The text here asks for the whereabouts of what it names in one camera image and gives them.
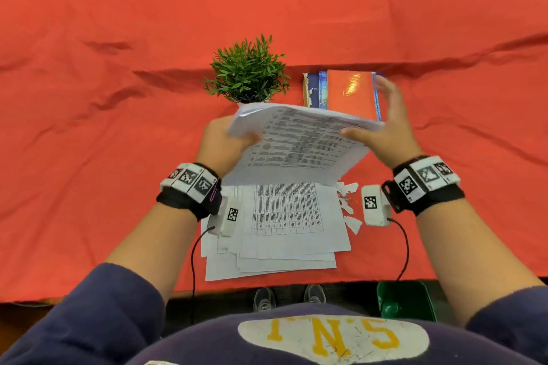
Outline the person's grey shoe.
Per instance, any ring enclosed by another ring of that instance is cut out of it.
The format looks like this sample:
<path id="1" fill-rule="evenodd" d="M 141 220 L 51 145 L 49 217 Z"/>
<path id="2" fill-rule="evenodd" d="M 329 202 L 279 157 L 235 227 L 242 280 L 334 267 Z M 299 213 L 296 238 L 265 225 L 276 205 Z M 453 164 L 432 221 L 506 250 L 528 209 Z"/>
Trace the person's grey shoe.
<path id="1" fill-rule="evenodd" d="M 309 284 L 306 286 L 303 301 L 305 303 L 326 304 L 327 298 L 321 285 Z"/>
<path id="2" fill-rule="evenodd" d="M 253 311 L 270 311 L 277 307 L 276 296 L 270 287 L 261 287 L 257 289 L 253 299 Z"/>

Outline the right black marker wristband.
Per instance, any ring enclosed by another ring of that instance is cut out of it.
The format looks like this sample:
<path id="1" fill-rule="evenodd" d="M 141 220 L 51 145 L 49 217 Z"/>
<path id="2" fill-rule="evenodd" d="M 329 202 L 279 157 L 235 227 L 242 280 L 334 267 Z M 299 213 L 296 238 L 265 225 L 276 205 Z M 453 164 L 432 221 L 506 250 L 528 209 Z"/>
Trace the right black marker wristband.
<path id="1" fill-rule="evenodd" d="M 465 198 L 460 177 L 439 156 L 420 155 L 392 170 L 393 179 L 380 189 L 396 213 L 415 216 L 439 203 Z"/>

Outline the orange book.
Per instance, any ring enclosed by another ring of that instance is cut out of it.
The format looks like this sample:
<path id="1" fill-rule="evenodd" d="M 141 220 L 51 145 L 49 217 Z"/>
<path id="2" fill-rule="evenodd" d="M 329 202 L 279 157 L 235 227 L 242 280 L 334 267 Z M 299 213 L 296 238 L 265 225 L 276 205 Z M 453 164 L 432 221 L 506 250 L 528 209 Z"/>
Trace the orange book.
<path id="1" fill-rule="evenodd" d="M 377 121 L 371 71 L 327 70 L 328 110 Z"/>

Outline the person's left forearm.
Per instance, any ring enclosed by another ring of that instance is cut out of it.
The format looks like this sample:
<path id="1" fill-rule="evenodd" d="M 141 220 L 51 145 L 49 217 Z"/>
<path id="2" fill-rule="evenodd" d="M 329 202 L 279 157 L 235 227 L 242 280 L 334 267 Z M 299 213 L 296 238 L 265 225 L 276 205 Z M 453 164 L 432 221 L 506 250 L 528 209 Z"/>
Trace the person's left forearm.
<path id="1" fill-rule="evenodd" d="M 190 249 L 198 220 L 188 209 L 156 203 L 106 258 L 152 284 L 168 303 Z"/>

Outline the printed paper bundle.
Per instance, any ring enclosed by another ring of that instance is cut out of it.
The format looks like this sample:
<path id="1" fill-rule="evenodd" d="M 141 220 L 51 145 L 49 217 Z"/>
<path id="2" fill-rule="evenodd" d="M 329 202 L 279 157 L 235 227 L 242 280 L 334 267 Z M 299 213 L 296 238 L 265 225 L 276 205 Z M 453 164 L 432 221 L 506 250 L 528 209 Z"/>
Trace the printed paper bundle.
<path id="1" fill-rule="evenodd" d="M 340 135 L 344 128 L 379 131 L 385 124 L 346 113 L 275 103 L 240 106 L 228 133 L 263 135 L 247 148 L 223 185 L 313 182 L 333 186 L 364 159 L 369 148 Z"/>

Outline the green potted plant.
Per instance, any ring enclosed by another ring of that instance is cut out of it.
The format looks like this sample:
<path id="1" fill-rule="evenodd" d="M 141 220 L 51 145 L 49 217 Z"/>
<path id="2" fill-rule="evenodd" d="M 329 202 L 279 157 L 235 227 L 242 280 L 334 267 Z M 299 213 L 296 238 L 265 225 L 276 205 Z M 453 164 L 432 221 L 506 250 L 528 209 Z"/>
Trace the green potted plant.
<path id="1" fill-rule="evenodd" d="M 210 64 L 213 77 L 203 79 L 208 94 L 241 104 L 264 103 L 285 94 L 290 86 L 285 54 L 271 53 L 271 43 L 271 35 L 261 34 L 253 41 L 245 38 L 217 49 Z"/>

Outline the dark navy book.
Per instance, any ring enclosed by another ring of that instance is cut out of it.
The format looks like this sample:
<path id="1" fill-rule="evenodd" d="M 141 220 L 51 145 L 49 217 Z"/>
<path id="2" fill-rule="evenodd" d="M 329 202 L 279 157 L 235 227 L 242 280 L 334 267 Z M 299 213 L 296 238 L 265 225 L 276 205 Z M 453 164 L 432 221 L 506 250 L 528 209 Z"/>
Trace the dark navy book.
<path id="1" fill-rule="evenodd" d="M 319 73 L 304 73 L 302 87 L 304 106 L 308 108 L 319 109 Z"/>

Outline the person's right hand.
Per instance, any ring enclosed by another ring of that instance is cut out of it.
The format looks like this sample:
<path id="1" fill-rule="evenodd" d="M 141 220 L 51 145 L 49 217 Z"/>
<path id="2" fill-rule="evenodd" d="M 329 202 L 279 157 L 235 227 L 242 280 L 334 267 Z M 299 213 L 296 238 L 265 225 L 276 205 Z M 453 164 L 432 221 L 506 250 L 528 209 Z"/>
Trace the person's right hand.
<path id="1" fill-rule="evenodd" d="M 365 145 L 386 167 L 393 170 L 399 165 L 423 155 L 416 141 L 399 88 L 383 76 L 376 77 L 378 91 L 387 105 L 385 125 L 376 131 L 375 145 Z"/>

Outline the pile of printed sheets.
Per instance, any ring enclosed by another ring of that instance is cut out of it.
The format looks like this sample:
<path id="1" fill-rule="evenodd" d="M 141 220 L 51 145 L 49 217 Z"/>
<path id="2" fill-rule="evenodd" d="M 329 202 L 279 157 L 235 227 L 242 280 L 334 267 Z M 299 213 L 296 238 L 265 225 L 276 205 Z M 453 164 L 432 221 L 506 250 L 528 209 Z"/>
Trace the pile of printed sheets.
<path id="1" fill-rule="evenodd" d="M 351 250 L 336 188 L 318 183 L 225 186 L 240 207 L 230 237 L 209 232 L 200 244 L 205 280 L 337 267 Z"/>

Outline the navy printed sweatshirt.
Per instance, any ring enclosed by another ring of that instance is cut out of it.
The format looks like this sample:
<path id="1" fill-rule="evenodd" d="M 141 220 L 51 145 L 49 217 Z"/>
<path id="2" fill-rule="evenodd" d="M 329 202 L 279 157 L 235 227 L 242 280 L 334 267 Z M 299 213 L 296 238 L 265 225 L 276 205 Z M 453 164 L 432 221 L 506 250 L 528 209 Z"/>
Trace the navy printed sweatshirt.
<path id="1" fill-rule="evenodd" d="M 161 338 L 165 305 L 121 266 L 96 267 L 0 365 L 548 365 L 548 287 L 484 307 L 465 329 L 300 303 Z"/>

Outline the person's left grey shoe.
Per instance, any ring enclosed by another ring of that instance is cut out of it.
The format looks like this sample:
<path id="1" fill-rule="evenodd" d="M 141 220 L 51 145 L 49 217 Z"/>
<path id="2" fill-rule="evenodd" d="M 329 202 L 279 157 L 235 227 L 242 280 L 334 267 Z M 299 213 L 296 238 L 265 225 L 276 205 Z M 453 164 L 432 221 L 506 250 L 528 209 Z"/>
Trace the person's left grey shoe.
<path id="1" fill-rule="evenodd" d="M 270 287 L 261 287 L 257 289 L 253 299 L 253 311 L 270 311 L 277 307 L 276 296 Z"/>

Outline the red tablecloth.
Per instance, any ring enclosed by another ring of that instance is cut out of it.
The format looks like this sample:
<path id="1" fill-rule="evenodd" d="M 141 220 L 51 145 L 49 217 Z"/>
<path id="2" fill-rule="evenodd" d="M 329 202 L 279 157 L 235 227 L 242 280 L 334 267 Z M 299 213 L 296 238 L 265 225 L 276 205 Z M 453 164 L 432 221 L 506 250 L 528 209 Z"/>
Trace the red tablecloth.
<path id="1" fill-rule="evenodd" d="M 218 48 L 272 36 L 308 70 L 374 70 L 416 139 L 548 277 L 548 0 L 0 0 L 0 302 L 69 293 L 237 106 Z"/>

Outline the person's right forearm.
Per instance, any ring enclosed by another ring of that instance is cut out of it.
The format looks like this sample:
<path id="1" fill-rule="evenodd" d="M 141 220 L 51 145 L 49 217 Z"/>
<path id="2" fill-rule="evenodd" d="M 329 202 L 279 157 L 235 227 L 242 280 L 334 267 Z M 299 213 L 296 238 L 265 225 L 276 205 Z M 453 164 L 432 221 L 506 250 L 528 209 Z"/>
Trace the person's right forearm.
<path id="1" fill-rule="evenodd" d="M 464 198 L 437 203 L 416 217 L 428 259 L 464 327 L 482 308 L 544 286 Z"/>

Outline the left black marker wristband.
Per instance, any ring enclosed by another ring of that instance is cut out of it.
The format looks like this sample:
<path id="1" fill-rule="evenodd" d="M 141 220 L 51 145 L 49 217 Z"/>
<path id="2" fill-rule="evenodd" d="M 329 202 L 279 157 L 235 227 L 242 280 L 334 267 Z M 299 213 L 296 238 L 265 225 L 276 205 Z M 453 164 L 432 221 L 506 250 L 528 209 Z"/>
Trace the left black marker wristband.
<path id="1" fill-rule="evenodd" d="M 157 203 L 189 210 L 198 221 L 219 213 L 222 179 L 201 163 L 182 163 L 160 184 Z"/>

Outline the person's right grey shoe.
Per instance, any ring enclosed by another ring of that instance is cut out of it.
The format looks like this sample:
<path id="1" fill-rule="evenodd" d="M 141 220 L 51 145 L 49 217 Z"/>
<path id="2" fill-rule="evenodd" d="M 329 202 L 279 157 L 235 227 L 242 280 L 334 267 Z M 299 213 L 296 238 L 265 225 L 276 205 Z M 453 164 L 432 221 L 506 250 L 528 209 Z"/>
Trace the person's right grey shoe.
<path id="1" fill-rule="evenodd" d="M 305 303 L 326 304 L 327 298 L 321 285 L 309 284 L 306 286 L 303 301 Z"/>

